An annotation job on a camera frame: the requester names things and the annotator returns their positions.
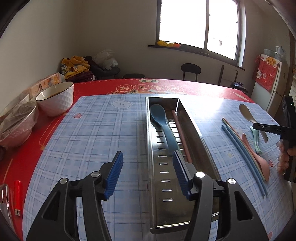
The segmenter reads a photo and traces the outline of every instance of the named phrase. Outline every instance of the finger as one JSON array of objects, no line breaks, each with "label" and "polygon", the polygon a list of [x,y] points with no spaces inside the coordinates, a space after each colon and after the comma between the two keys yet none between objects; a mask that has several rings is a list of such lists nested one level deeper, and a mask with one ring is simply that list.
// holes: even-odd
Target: finger
[{"label": "finger", "polygon": [[280,176],[282,176],[282,175],[285,174],[285,170],[283,168],[277,167],[276,169],[277,169],[277,171],[278,171],[278,173],[279,173]]},{"label": "finger", "polygon": [[288,149],[288,155],[290,155],[290,156],[296,156],[296,146]]},{"label": "finger", "polygon": [[276,143],[276,146],[279,148],[280,152],[285,152],[284,143],[283,143],[283,140],[282,139],[280,139]]},{"label": "finger", "polygon": [[278,162],[277,167],[281,167],[282,169],[287,169],[289,167],[288,162]]},{"label": "finger", "polygon": [[287,153],[280,153],[278,157],[279,162],[288,162],[289,156]]}]

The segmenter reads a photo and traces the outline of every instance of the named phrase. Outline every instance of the pink spoon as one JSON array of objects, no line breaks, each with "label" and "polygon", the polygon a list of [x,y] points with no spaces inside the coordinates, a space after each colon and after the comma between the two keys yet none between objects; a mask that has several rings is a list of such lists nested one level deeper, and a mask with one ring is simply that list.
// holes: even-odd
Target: pink spoon
[{"label": "pink spoon", "polygon": [[269,180],[269,175],[270,175],[270,170],[269,170],[269,165],[265,159],[263,159],[261,156],[259,156],[256,152],[253,151],[252,147],[250,146],[246,134],[242,134],[242,141],[243,143],[248,147],[249,151],[252,153],[256,161],[261,167],[262,174],[265,178],[265,180],[268,182]]}]

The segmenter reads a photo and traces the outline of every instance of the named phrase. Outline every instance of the window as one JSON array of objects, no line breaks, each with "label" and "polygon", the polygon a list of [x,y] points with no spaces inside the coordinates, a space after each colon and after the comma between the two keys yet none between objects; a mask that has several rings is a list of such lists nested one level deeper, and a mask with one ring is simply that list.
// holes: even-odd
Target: window
[{"label": "window", "polygon": [[237,65],[240,15],[237,0],[158,0],[156,42]]}]

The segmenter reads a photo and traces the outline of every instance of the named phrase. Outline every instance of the ceramic bowl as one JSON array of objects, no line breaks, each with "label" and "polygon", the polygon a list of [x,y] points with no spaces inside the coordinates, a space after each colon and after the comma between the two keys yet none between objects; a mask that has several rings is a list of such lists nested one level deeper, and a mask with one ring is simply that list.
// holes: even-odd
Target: ceramic bowl
[{"label": "ceramic bowl", "polygon": [[42,91],[36,96],[36,101],[45,114],[58,116],[71,108],[73,91],[72,82],[62,82]]}]

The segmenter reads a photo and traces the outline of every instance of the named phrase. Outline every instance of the blue spoon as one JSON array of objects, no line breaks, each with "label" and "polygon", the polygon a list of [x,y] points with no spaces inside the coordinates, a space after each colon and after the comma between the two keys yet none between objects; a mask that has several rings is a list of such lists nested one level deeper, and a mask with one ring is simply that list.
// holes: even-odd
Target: blue spoon
[{"label": "blue spoon", "polygon": [[151,117],[161,126],[168,143],[169,152],[173,155],[174,151],[179,150],[179,146],[172,129],[168,125],[165,109],[159,104],[153,104],[150,106],[150,114]]}]

